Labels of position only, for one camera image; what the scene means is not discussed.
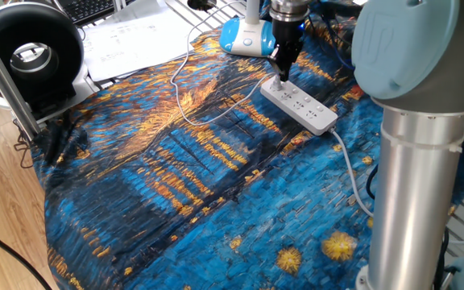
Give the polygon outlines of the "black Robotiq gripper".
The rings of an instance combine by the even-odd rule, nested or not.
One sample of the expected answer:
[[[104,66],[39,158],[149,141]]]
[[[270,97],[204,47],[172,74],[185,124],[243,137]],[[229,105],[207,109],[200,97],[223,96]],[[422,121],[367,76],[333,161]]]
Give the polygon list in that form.
[[[296,62],[298,54],[303,47],[303,34],[305,25],[303,20],[285,22],[277,19],[272,20],[272,34],[276,45],[267,59],[274,72],[282,81],[289,78],[292,64]]]

